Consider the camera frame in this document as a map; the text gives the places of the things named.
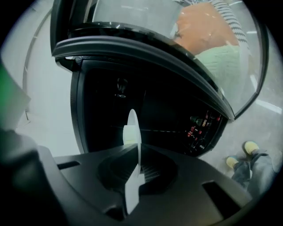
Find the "glass window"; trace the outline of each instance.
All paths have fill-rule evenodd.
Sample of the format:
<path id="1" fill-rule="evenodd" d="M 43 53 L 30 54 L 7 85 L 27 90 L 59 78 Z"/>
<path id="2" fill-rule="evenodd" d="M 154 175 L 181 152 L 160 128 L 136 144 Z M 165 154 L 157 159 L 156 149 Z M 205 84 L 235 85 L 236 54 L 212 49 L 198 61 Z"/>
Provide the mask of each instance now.
<path id="1" fill-rule="evenodd" d="M 84 22 L 137 26 L 174 40 L 210 71 L 235 114 L 257 88 L 259 34 L 242 1 L 90 0 Z"/>

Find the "white wall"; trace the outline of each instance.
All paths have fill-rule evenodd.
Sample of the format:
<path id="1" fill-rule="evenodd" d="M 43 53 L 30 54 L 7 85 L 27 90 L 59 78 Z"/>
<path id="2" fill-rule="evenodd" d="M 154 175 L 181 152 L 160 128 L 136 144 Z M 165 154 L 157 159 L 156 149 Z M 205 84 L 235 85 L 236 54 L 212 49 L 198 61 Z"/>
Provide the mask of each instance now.
<path id="1" fill-rule="evenodd" d="M 28 8 L 11 29 L 1 49 L 2 62 L 16 83 L 23 87 L 23 71 L 31 40 L 53 0 L 40 0 Z"/>
<path id="2" fill-rule="evenodd" d="M 1 50 L 4 66 L 21 88 L 29 46 L 52 3 L 53 0 L 39 0 L 27 9 Z M 36 37 L 26 66 L 30 122 L 21 123 L 16 131 L 49 148 L 53 156 L 79 154 L 70 109 L 72 74 L 58 67 L 51 56 L 50 16 Z"/>
<path id="3" fill-rule="evenodd" d="M 72 74 L 56 65 L 50 50 L 50 16 L 37 36 L 27 71 L 31 123 L 18 132 L 50 149 L 53 156 L 79 154 L 70 108 Z"/>

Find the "shoe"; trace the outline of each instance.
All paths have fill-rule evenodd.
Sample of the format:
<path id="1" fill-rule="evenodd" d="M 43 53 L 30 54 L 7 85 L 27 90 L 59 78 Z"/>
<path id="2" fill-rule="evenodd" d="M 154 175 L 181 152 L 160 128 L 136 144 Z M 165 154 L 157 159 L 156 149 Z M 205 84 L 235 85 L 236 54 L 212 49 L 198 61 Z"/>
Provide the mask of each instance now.
<path id="1" fill-rule="evenodd" d="M 247 152 L 249 155 L 251 155 L 253 151 L 259 149 L 258 145 L 253 141 L 246 141 L 243 146 L 245 152 Z"/>
<path id="2" fill-rule="evenodd" d="M 234 169 L 234 165 L 236 163 L 238 163 L 239 161 L 237 160 L 236 156 L 228 156 L 226 159 L 226 164 L 231 167 L 232 169 Z"/>

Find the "green object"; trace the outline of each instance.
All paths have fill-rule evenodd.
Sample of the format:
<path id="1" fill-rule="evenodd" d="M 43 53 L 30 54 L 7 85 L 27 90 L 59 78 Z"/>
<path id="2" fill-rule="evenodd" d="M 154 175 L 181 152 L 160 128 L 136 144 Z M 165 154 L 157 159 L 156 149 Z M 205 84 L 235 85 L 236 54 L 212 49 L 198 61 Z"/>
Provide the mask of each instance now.
<path id="1" fill-rule="evenodd" d="M 198 116 L 191 116 L 191 117 L 190 117 L 190 120 L 191 120 L 192 122 L 196 122 L 198 118 L 199 118 Z"/>
<path id="2" fill-rule="evenodd" d="M 0 128 L 16 129 L 30 98 L 0 64 Z"/>
<path id="3" fill-rule="evenodd" d="M 198 126 L 202 126 L 202 123 L 203 123 L 203 120 L 201 118 L 199 118 L 197 121 L 196 121 L 196 124 Z"/>

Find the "person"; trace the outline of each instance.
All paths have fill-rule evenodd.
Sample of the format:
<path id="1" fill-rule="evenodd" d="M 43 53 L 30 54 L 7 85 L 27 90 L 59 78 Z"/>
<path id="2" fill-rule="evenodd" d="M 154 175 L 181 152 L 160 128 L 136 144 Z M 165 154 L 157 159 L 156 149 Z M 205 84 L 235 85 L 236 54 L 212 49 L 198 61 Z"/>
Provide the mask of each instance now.
<path id="1" fill-rule="evenodd" d="M 275 172 L 266 150 L 260 149 L 253 141 L 245 142 L 243 148 L 251 158 L 251 162 L 242 161 L 236 156 L 229 156 L 226 164 L 234 170 L 232 179 L 246 189 L 253 198 L 257 198 L 269 189 Z"/>

